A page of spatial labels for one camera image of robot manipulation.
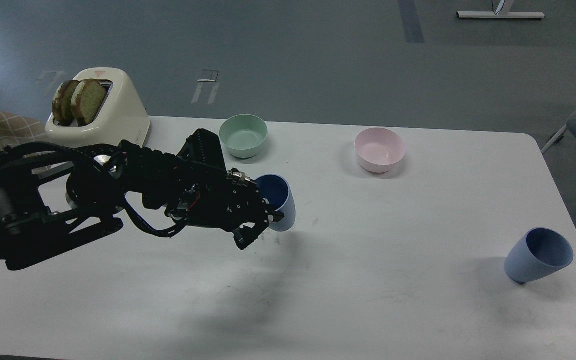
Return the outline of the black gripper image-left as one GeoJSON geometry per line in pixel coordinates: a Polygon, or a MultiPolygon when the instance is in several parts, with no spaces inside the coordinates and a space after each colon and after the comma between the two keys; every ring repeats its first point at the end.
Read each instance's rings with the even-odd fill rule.
{"type": "Polygon", "coordinates": [[[285,219],[281,210],[269,209],[253,180],[227,170],[218,135],[206,129],[187,137],[166,166],[166,216],[174,223],[166,230],[169,236],[186,227],[220,229],[233,233],[242,251],[270,223],[285,219]]]}

